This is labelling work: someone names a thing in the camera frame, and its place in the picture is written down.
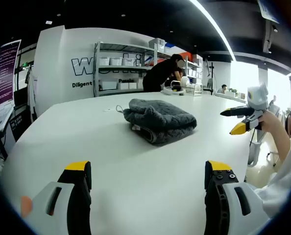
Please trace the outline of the person's left hand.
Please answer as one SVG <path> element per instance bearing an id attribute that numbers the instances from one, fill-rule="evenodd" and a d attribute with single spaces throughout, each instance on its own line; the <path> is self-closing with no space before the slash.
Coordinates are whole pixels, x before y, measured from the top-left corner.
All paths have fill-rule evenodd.
<path id="1" fill-rule="evenodd" d="M 32 199 L 28 196 L 21 197 L 21 217 L 27 217 L 32 211 Z"/>

